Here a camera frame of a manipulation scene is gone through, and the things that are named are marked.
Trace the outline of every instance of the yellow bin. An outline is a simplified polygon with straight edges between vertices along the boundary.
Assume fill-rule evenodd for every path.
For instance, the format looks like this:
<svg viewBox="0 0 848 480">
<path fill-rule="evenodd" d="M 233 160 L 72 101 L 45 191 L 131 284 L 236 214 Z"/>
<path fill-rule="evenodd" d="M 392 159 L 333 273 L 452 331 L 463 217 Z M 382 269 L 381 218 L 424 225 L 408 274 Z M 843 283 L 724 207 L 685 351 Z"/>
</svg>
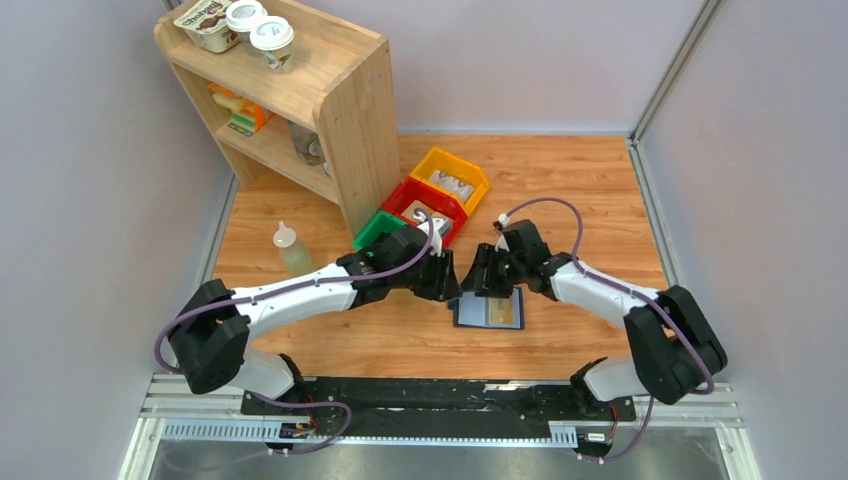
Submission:
<svg viewBox="0 0 848 480">
<path fill-rule="evenodd" d="M 468 200 L 463 202 L 459 195 L 451 193 L 430 181 L 430 177 L 436 170 L 471 185 L 474 188 L 474 192 L 468 197 Z M 482 168 L 467 160 L 463 160 L 456 155 L 448 153 L 439 147 L 431 148 L 424 159 L 418 162 L 418 166 L 415 167 L 415 170 L 413 170 L 409 176 L 426 183 L 442 193 L 456 198 L 459 200 L 459 203 L 462 205 L 465 213 L 469 216 L 471 216 L 471 213 L 473 213 L 474 209 L 477 208 L 477 205 L 480 204 L 480 200 L 483 199 L 483 195 L 492 188 L 492 184 L 489 182 L 489 179 L 486 178 L 486 174 L 483 173 Z"/>
</svg>

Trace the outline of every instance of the white wall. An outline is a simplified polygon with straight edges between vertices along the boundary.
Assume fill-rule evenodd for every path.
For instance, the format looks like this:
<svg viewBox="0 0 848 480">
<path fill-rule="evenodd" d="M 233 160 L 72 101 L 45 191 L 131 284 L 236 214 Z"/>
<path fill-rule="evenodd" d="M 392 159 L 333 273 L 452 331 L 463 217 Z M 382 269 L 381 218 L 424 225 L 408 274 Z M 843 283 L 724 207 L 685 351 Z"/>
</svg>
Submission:
<svg viewBox="0 0 848 480">
<path fill-rule="evenodd" d="M 848 3 L 728 0 L 644 143 L 764 478 L 845 478 Z"/>
<path fill-rule="evenodd" d="M 161 3 L 24 10 L 0 29 L 0 478 L 114 478 L 231 174 Z"/>
<path fill-rule="evenodd" d="M 302 0 L 389 37 L 401 129 L 630 132 L 702 0 Z"/>
</svg>

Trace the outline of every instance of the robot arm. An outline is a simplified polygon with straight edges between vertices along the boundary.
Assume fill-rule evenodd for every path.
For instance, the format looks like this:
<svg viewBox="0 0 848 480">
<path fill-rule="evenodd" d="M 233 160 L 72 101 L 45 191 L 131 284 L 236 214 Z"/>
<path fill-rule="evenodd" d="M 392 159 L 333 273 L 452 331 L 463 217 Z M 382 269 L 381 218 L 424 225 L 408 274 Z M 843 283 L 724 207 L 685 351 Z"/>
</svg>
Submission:
<svg viewBox="0 0 848 480">
<path fill-rule="evenodd" d="M 441 248 L 440 221 L 433 220 L 432 235 L 427 223 L 406 225 L 301 277 L 234 290 L 221 280 L 201 285 L 181 312 L 192 312 L 189 318 L 168 334 L 192 393 L 231 385 L 278 398 L 294 385 L 295 375 L 283 357 L 248 346 L 262 334 L 313 315 L 380 301 L 394 288 L 436 301 L 460 296 L 453 252 Z M 411 262 L 424 248 L 424 256 Z M 408 263 L 413 264 L 400 268 Z"/>
<path fill-rule="evenodd" d="M 627 332 L 631 357 L 601 358 L 571 377 L 587 403 L 650 394 L 671 405 L 706 380 L 681 340 L 668 336 L 663 320 L 645 299 L 669 314 L 710 374 L 727 365 L 724 349 L 685 288 L 673 286 L 659 291 L 632 285 L 594 270 L 567 253 L 552 255 L 529 220 L 496 226 L 501 227 L 501 238 L 497 245 L 478 246 L 471 271 L 462 283 L 464 290 L 508 297 L 513 285 L 526 284 L 532 292 L 582 307 Z"/>
</svg>

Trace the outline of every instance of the translucent bottle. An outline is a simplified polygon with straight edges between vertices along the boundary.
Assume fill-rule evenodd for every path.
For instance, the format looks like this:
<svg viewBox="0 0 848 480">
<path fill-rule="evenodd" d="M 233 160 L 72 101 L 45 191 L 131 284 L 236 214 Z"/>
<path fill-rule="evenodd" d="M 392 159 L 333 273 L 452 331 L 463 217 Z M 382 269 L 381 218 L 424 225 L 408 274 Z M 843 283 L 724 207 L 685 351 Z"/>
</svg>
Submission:
<svg viewBox="0 0 848 480">
<path fill-rule="evenodd" d="M 293 276 L 298 277 L 315 271 L 312 266 L 312 257 L 309 255 L 306 245 L 297 238 L 297 233 L 287 227 L 284 222 L 280 222 L 280 229 L 274 234 L 274 245 L 280 249 L 280 258 Z"/>
</svg>

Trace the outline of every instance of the plastic storage bin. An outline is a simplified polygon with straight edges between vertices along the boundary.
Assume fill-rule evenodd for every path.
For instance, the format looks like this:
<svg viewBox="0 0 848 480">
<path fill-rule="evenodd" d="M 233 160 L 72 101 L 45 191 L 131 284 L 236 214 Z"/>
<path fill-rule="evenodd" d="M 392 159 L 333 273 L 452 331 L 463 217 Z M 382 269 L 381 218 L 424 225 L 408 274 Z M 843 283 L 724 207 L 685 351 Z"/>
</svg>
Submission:
<svg viewBox="0 0 848 480">
<path fill-rule="evenodd" d="M 437 190 L 433 186 L 408 177 L 383 203 L 383 210 L 410 225 L 417 226 L 418 222 L 412 218 L 412 213 L 409 213 L 408 216 L 404 215 L 410 207 L 414 207 L 413 203 L 416 200 L 429 208 L 432 213 L 441 214 L 450 220 L 451 229 L 442 239 L 442 245 L 449 247 L 465 222 L 468 221 L 468 214 L 463 209 L 459 199 L 441 189 Z"/>
<path fill-rule="evenodd" d="M 353 248 L 358 251 L 363 247 L 367 247 L 374 243 L 374 240 L 377 240 L 377 237 L 381 233 L 394 233 L 404 225 L 406 225 L 406 222 L 403 220 L 381 210 L 368 222 L 365 229 L 356 236 L 356 240 L 353 241 Z"/>
<path fill-rule="evenodd" d="M 434 185 L 430 182 L 430 176 L 433 175 L 433 172 L 436 170 L 471 185 L 474 187 L 474 193 L 468 197 L 468 200 L 463 202 L 459 196 L 448 192 L 438 185 Z M 486 192 L 492 188 L 492 184 L 489 182 L 489 179 L 486 178 L 486 174 L 483 173 L 482 168 L 467 160 L 463 160 L 456 155 L 448 153 L 439 147 L 431 148 L 430 151 L 427 152 L 427 155 L 424 156 L 424 159 L 418 163 L 418 166 L 415 167 L 409 176 L 418 181 L 424 182 L 428 186 L 445 194 L 452 195 L 456 198 L 460 205 L 462 205 L 462 208 L 465 209 L 465 213 L 469 216 L 474 212 L 474 209 L 477 208 L 477 205 L 480 204 L 480 200 L 483 199 Z"/>
</svg>

